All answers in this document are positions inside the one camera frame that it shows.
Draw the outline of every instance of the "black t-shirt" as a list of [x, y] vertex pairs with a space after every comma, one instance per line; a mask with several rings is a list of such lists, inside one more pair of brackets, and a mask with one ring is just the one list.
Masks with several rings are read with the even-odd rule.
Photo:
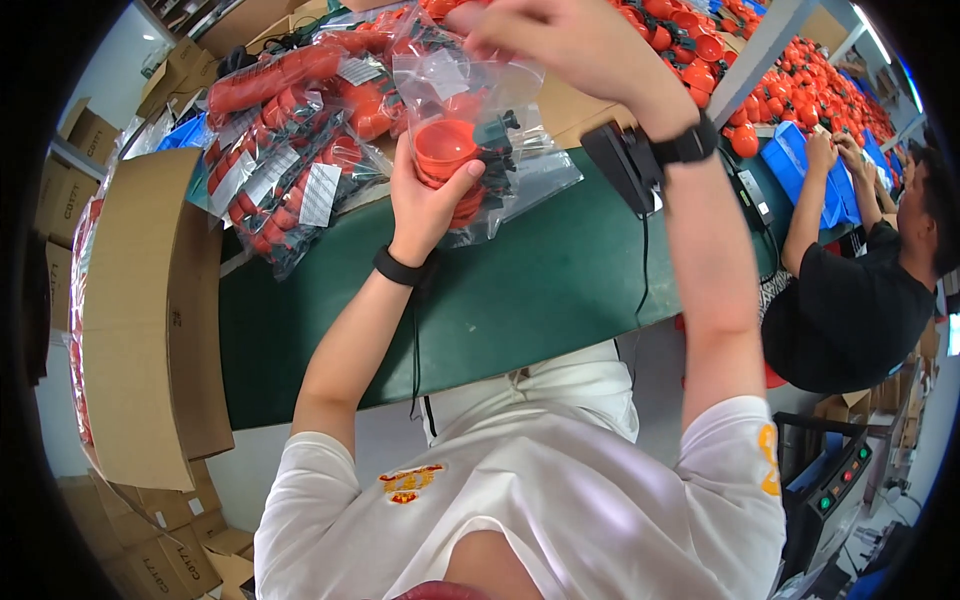
[[885, 221], [874, 225], [867, 253], [857, 258], [810, 245], [800, 277], [763, 319], [767, 364], [798, 388], [823, 394], [883, 381], [917, 345], [935, 301], [899, 256], [900, 234]]

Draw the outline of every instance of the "green workbench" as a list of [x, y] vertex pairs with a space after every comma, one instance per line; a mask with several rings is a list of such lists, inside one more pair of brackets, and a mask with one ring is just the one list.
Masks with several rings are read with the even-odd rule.
[[[420, 321], [420, 393], [430, 394], [584, 348], [681, 311], [662, 211], [650, 218], [650, 294], [643, 295], [643, 229], [583, 149], [584, 180], [500, 228], [496, 238], [444, 254]], [[778, 245], [793, 206], [759, 157], [751, 169], [776, 216]], [[282, 283], [254, 258], [221, 280], [220, 345], [230, 423], [244, 429], [293, 417], [314, 348], [393, 234], [389, 202], [343, 216]], [[821, 242], [849, 226], [821, 231]], [[753, 234], [761, 274], [776, 257]], [[409, 399], [409, 310], [360, 408]]]

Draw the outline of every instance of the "floor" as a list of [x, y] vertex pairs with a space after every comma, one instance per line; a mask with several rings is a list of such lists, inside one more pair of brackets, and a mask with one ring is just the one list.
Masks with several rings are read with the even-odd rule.
[[[636, 364], [637, 446], [672, 466], [680, 453], [684, 336], [667, 320], [623, 335], [617, 343], [621, 359], [631, 368]], [[821, 397], [790, 385], [768, 393], [773, 412], [809, 411]], [[361, 486], [371, 485], [381, 473], [426, 449], [422, 426], [418, 420], [410, 421], [409, 412], [410, 404], [400, 402], [357, 415], [357, 478]], [[224, 518], [233, 527], [253, 531], [259, 524], [289, 431], [289, 424], [236, 431], [236, 447], [208, 459]]]

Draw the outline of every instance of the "barcode sticker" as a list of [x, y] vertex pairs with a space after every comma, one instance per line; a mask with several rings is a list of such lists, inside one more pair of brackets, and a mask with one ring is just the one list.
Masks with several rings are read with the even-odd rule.
[[318, 228], [330, 225], [330, 211], [337, 195], [340, 171], [340, 167], [319, 162], [310, 167], [310, 175], [303, 188], [303, 206], [300, 208], [300, 222], [303, 225]]
[[258, 112], [259, 108], [251, 108], [246, 112], [238, 114], [236, 118], [224, 125], [224, 128], [220, 131], [220, 150], [228, 148], [233, 142], [240, 139], [240, 135], [253, 124], [253, 119], [256, 118]]
[[244, 183], [243, 190], [247, 192], [250, 201], [260, 206], [260, 203], [274, 189], [287, 169], [298, 160], [300, 160], [300, 155], [290, 146], [277, 149], [276, 154], [268, 158], [267, 162], [254, 171], [253, 175]]
[[444, 48], [423, 59], [423, 76], [441, 100], [470, 89], [457, 61]]
[[210, 204], [207, 208], [211, 214], [222, 217], [227, 212], [230, 199], [240, 191], [250, 173], [256, 167], [253, 157], [246, 150], [237, 158], [237, 161], [229, 168], [224, 178], [217, 184], [217, 189], [210, 194]]
[[193, 516], [197, 516], [204, 511], [204, 505], [201, 503], [200, 498], [190, 498], [186, 503], [187, 506], [190, 507]]
[[346, 59], [340, 63], [337, 69], [337, 75], [344, 78], [354, 87], [365, 84], [371, 79], [382, 75], [380, 71], [360, 59]]

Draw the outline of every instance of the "white t-shirt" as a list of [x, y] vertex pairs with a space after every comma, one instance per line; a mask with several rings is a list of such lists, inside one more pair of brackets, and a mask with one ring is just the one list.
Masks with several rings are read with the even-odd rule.
[[488, 417], [365, 491], [342, 444], [292, 437], [256, 532], [257, 597], [394, 598], [486, 529], [548, 600], [765, 598], [785, 540], [766, 401], [707, 410], [673, 470], [579, 410]]

